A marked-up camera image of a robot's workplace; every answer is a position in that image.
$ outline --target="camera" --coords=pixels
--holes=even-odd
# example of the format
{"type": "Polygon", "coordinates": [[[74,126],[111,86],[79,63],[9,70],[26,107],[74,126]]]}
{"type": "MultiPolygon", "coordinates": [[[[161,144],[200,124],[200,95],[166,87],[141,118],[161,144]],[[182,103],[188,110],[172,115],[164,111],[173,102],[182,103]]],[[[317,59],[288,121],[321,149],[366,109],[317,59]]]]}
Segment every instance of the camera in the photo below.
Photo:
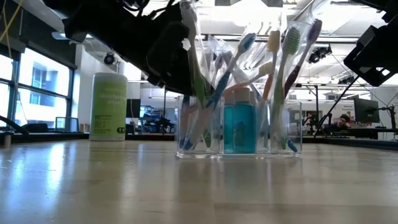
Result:
{"type": "Polygon", "coordinates": [[[332,54],[331,47],[319,47],[313,51],[308,62],[318,63],[320,60],[324,59],[327,55],[332,54]]]}
{"type": "Polygon", "coordinates": [[[106,53],[105,58],[104,58],[105,65],[114,65],[116,62],[117,62],[117,60],[116,60],[113,52],[106,53]]]}

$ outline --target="wooden table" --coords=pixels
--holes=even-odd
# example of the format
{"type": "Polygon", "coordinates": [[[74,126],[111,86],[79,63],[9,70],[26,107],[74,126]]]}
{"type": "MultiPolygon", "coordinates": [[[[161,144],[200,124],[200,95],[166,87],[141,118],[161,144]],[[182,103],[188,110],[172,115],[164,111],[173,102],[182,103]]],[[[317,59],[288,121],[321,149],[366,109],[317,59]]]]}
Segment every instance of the wooden table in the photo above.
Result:
{"type": "Polygon", "coordinates": [[[0,149],[0,223],[398,223],[398,153],[176,159],[172,142],[0,149]]]}

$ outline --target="bottle cap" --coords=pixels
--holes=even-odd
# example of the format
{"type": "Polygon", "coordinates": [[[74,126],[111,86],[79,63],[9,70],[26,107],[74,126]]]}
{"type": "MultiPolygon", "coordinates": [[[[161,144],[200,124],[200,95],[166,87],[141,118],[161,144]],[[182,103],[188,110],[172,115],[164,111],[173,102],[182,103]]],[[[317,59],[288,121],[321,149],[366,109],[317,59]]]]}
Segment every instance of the bottle cap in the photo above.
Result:
{"type": "Polygon", "coordinates": [[[256,94],[255,94],[254,91],[251,91],[251,92],[250,92],[250,103],[251,103],[253,106],[257,106],[257,99],[256,99],[256,94]]]}
{"type": "Polygon", "coordinates": [[[225,105],[234,105],[235,103],[235,96],[234,93],[228,93],[224,96],[224,103],[225,105]]]}
{"type": "Polygon", "coordinates": [[[235,90],[235,103],[237,102],[250,102],[250,89],[242,87],[235,90]]]}

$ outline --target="blue toothbrush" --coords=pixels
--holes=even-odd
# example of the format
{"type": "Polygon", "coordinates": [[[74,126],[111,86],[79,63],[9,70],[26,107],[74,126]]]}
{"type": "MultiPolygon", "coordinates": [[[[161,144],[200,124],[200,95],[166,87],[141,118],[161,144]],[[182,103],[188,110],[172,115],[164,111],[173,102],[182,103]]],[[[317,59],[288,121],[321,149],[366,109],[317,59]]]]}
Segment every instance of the blue toothbrush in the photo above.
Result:
{"type": "Polygon", "coordinates": [[[199,111],[198,119],[195,122],[194,128],[189,135],[189,138],[186,139],[186,143],[184,144],[185,150],[190,150],[195,147],[199,138],[203,131],[206,129],[208,121],[211,118],[211,114],[216,108],[217,103],[219,102],[229,80],[229,76],[233,71],[233,68],[236,65],[236,61],[238,58],[245,52],[247,52],[254,41],[256,40],[256,34],[250,33],[243,37],[242,41],[240,41],[238,46],[238,51],[236,52],[235,57],[230,61],[227,70],[224,75],[221,77],[221,80],[218,82],[215,92],[210,97],[207,102],[205,108],[199,111]]]}

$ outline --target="clear plastic organizer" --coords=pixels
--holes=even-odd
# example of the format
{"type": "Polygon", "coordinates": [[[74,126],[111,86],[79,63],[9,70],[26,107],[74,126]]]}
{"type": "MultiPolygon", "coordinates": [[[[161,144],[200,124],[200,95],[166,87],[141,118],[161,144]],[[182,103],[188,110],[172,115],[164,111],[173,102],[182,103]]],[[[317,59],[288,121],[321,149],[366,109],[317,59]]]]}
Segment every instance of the clear plastic organizer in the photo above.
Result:
{"type": "Polygon", "coordinates": [[[286,103],[281,111],[278,123],[282,131],[276,136],[270,125],[267,153],[299,156],[303,149],[302,103],[286,103]]]}
{"type": "Polygon", "coordinates": [[[175,136],[176,155],[179,158],[224,158],[224,157],[272,157],[299,156],[302,153],[302,103],[287,103],[284,105],[281,117],[282,136],[285,146],[280,139],[272,138],[271,121],[269,119],[270,103],[258,103],[256,107],[256,143],[251,152],[235,151],[237,142],[237,127],[233,127],[232,139],[225,133],[228,124],[225,119],[225,105],[222,101],[214,110],[206,124],[206,131],[201,134],[195,147],[186,149],[187,139],[195,130],[198,119],[197,100],[194,97],[179,96],[177,99],[177,131],[175,136]]]}
{"type": "Polygon", "coordinates": [[[279,122],[282,124],[282,136],[285,145],[281,145],[280,139],[272,139],[271,120],[267,102],[258,103],[256,107],[257,117],[257,141],[253,153],[242,153],[239,150],[230,149],[225,142],[225,125],[221,140],[221,152],[218,157],[271,157],[271,156],[299,156],[302,153],[302,103],[287,103],[282,109],[279,122]]]}
{"type": "Polygon", "coordinates": [[[179,158],[209,158],[221,153],[221,103],[218,103],[214,112],[208,118],[198,117],[198,102],[195,97],[179,96],[177,98],[177,130],[175,132],[175,142],[177,157],[179,158]],[[196,146],[188,147],[187,142],[198,126],[205,122],[206,128],[200,134],[196,146]]]}

